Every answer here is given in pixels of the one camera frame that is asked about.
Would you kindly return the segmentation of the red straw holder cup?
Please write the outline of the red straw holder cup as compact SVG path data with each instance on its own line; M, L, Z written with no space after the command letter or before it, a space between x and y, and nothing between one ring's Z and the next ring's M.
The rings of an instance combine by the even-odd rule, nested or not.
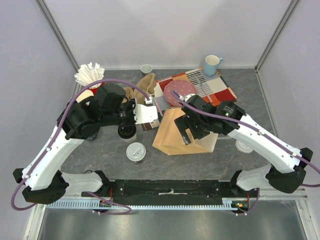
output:
M91 92L93 92L93 94L95 95L95 94L97 93L99 87L103 86L104 84L105 84L104 82L98 83L98 84L96 84L96 85L94 85L94 86L91 86L91 87L89 88L89 90L90 90Z

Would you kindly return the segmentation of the white wrapped straws bundle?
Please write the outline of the white wrapped straws bundle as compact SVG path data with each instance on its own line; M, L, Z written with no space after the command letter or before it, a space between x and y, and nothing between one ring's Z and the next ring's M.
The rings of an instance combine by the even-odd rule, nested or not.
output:
M74 75L75 81L85 87L91 83L97 82L104 78L105 68L101 67L100 64L90 62L88 64L82 64Z

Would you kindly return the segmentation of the patchwork placemat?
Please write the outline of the patchwork placemat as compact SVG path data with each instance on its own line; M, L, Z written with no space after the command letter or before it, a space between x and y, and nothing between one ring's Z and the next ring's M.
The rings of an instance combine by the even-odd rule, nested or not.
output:
M216 71L215 75L213 76L206 76L204 74L203 68L200 67L156 81L157 85L155 88L155 98L157 99L162 112L165 112L166 109L172 107L172 105L170 105L165 99L164 90L165 86L174 80L189 81L195 86L197 94L201 96L206 102L209 102L208 98L200 88L194 75L196 75L203 83L203 86L205 87L207 93L213 100L214 106L219 105L222 101L237 101L237 96L235 95L233 90L228 86L228 84L223 79L219 71Z

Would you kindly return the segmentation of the white paper cup stack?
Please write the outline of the white paper cup stack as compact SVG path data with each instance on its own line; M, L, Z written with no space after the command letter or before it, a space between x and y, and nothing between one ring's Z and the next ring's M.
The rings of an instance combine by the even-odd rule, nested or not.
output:
M93 96L94 96L94 93L91 90L86 89L76 98L76 102L80 103L81 101Z

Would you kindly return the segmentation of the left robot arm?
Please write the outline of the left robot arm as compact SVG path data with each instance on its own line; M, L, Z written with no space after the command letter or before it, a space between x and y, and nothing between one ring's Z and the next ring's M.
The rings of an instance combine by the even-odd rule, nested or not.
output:
M64 195L106 196L112 184L103 171L70 174L62 172L61 166L102 127L135 130L136 112L136 100L127 97L126 91L114 83L102 85L95 95L83 100L69 101L41 152L28 167L13 171L18 185L25 186L24 200L32 205L48 205Z

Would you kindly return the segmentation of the cardboard cup carrier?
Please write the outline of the cardboard cup carrier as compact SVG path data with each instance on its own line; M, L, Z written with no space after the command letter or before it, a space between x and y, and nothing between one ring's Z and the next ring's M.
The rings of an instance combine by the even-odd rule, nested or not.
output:
M141 88L148 96L153 95L157 85L155 77L154 73L150 73L144 76L136 86ZM129 100L135 99L137 104L145 105L145 96L140 91L130 87L124 87L123 89L125 90L125 96Z

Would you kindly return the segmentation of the black lid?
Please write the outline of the black lid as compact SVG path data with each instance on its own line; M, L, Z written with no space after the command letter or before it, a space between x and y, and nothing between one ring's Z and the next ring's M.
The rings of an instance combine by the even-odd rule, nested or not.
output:
M122 139L130 139L137 133L137 128L135 125L118 126L117 133Z

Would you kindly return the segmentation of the pink dotted plate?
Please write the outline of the pink dotted plate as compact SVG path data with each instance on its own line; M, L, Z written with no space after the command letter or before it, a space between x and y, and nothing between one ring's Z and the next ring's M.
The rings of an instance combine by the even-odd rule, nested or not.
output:
M164 88L163 95L166 101L174 107L180 107L181 105L173 96L172 91L182 97L197 93L196 87L187 80L173 80L169 82Z

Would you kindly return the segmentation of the black plastic cup stack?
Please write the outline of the black plastic cup stack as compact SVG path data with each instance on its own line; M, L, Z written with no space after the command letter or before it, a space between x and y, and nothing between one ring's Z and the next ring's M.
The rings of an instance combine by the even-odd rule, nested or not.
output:
M96 132L96 133L94 133L92 136L89 136L89 137L87 138L87 140L88 140L88 141L93 141L93 140L95 140L95 139L97 138L97 136L98 136L98 133Z

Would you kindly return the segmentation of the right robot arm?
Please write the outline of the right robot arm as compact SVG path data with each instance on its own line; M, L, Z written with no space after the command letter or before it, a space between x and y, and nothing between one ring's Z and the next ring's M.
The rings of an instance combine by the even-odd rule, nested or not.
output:
M184 115L175 124L186 145L191 138L200 140L210 133L223 134L244 144L264 157L268 164L253 170L238 170L229 182L229 191L235 197L252 189L272 187L291 194L303 185L306 166L311 164L313 151L293 147L257 124L244 109L231 101L213 106L196 94L172 95L181 104Z

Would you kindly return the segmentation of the white lid stack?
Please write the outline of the white lid stack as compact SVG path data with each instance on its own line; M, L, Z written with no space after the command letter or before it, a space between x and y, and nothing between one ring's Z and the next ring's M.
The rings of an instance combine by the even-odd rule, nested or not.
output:
M251 147L247 146L239 140L236 140L235 147L242 153L250 154L253 152L253 149Z

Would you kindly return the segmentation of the light blue mug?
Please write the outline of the light blue mug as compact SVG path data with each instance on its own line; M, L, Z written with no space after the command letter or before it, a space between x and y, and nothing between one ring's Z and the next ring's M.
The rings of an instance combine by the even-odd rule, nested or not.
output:
M216 74L219 64L223 62L222 57L208 55L205 57L203 72L206 76L211 77Z

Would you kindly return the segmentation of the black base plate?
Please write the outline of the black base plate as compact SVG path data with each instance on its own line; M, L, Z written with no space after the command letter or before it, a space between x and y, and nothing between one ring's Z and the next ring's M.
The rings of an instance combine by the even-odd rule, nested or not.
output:
M99 197L112 197L122 205L220 204L222 199L251 199L258 190L241 190L228 181L219 180L140 180L116 179L95 192Z

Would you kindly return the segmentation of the small grey patterned mug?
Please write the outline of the small grey patterned mug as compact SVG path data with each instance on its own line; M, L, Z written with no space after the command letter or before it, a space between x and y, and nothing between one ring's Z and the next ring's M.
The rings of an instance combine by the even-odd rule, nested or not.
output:
M152 73L153 67L150 64L144 64L140 67L140 71L144 76L146 76Z

